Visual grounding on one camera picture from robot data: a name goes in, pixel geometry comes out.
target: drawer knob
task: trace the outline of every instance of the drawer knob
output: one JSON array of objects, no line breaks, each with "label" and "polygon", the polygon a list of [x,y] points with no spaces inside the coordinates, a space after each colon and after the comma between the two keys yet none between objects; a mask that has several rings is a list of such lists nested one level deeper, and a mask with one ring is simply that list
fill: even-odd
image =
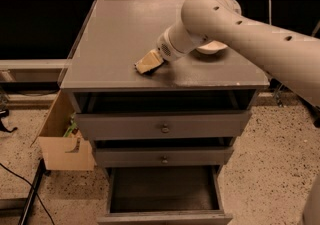
[{"label": "drawer knob", "polygon": [[167,124],[163,124],[163,126],[161,128],[161,131],[163,133],[168,133],[170,131],[168,125]]},{"label": "drawer knob", "polygon": [[161,160],[162,164],[166,165],[166,164],[168,164],[168,162],[169,161],[168,161],[168,158],[166,156],[162,157],[162,160]]}]

